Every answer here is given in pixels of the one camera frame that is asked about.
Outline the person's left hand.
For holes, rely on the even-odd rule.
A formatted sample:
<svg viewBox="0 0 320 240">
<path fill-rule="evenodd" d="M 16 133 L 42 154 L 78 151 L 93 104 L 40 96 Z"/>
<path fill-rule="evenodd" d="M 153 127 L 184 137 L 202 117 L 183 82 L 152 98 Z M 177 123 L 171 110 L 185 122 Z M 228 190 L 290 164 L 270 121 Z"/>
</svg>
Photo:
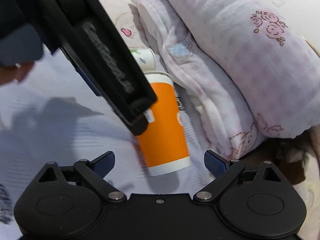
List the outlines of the person's left hand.
<svg viewBox="0 0 320 240">
<path fill-rule="evenodd" d="M 22 62 L 9 67 L 1 67 L 0 85 L 6 85 L 13 81 L 22 82 L 34 66 L 35 62 Z"/>
</svg>

